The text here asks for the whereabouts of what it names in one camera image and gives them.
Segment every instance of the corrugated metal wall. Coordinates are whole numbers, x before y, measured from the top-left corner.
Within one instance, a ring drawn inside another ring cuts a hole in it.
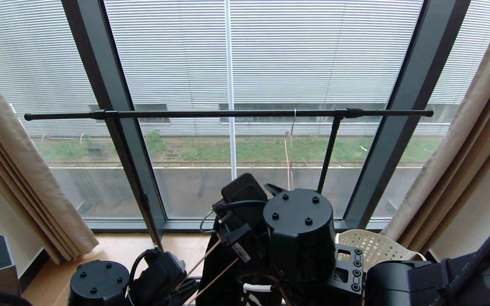
[[[385,106],[421,2],[231,0],[236,103]],[[222,0],[106,0],[134,103],[217,110],[228,102]],[[490,42],[490,1],[473,0],[430,99],[459,104]],[[97,104],[59,0],[0,0],[0,90],[16,113],[87,112]],[[23,122],[33,136],[108,136],[94,120]],[[445,134],[449,120],[416,134]],[[239,123],[237,134],[282,134],[290,123]],[[329,124],[300,123],[297,134]],[[218,118],[142,124],[165,135],[228,135]],[[338,135],[374,134],[343,122]]]

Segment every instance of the grass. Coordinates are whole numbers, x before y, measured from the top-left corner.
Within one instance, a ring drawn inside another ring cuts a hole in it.
[[[332,152],[332,161],[362,162],[366,159],[372,137],[337,138]],[[438,147],[440,138],[414,137],[410,140],[401,161],[424,162]],[[79,140],[45,140],[35,141],[39,152],[46,161],[90,161],[89,145],[103,147],[111,159],[117,159],[117,153],[110,139],[96,140],[84,137]],[[228,138],[162,138],[160,134],[150,132],[145,135],[145,144],[152,161],[164,160],[163,154],[169,146],[180,146],[180,155],[173,161],[198,162],[230,161],[230,143]],[[294,137],[291,158],[294,161],[322,161],[328,137]],[[268,162],[285,160],[284,138],[248,138],[236,140],[238,161]]]

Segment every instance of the glass pane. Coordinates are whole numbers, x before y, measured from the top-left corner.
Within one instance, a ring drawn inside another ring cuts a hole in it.
[[[97,108],[60,1],[0,1],[0,91],[83,217],[142,222],[105,123],[23,120]]]
[[[380,110],[393,89],[422,2],[230,4],[236,109]],[[227,103],[220,108],[227,109]],[[344,214],[379,121],[363,117],[340,125],[323,190],[335,218]],[[294,128],[292,122],[236,120],[239,172],[251,172],[261,184],[316,189],[332,119],[297,118]],[[290,130],[292,149],[290,137],[285,138]]]
[[[218,110],[228,102],[222,0],[105,0],[105,8],[136,110]],[[168,217],[203,217],[231,181],[228,125],[220,118],[140,125]]]
[[[490,1],[472,1],[427,109],[403,154],[373,217],[390,218],[402,203],[424,162],[438,147],[455,117],[490,43]]]

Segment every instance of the white pole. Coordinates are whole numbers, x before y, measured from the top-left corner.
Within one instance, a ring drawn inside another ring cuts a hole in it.
[[[228,110],[234,110],[234,72],[232,67],[232,33],[230,25],[230,0],[224,0],[224,20],[226,32],[226,69],[228,71]],[[230,117],[230,167],[232,180],[237,178],[236,121]]]

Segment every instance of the black fabric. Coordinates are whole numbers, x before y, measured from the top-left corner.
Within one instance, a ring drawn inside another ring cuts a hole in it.
[[[219,224],[214,223],[214,230],[219,231]],[[208,250],[218,241],[215,234],[211,235],[208,244]],[[200,280],[199,291],[202,291],[221,271],[236,259],[236,255],[227,252],[219,244],[213,252],[204,261],[204,271]],[[238,284],[237,276],[244,269],[242,261],[238,260],[235,265],[230,267],[223,275],[219,277],[202,295],[196,299],[197,306],[241,306],[243,305],[243,287]],[[251,292],[260,302],[259,306],[280,306],[281,294],[276,292]]]

